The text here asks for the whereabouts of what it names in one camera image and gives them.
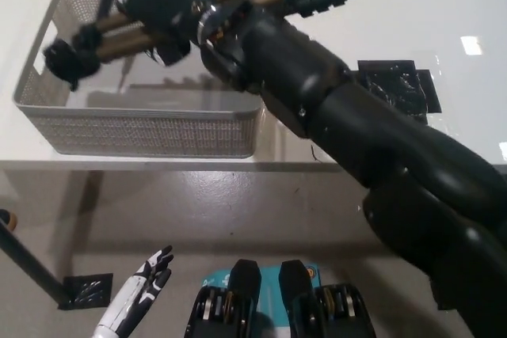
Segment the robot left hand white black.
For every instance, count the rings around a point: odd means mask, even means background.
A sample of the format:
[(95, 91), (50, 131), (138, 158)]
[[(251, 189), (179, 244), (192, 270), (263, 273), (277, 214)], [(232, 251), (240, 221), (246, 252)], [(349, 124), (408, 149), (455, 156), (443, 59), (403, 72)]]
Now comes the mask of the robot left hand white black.
[(172, 249), (168, 245), (158, 250), (126, 280), (92, 337), (127, 338), (132, 334), (171, 276)]

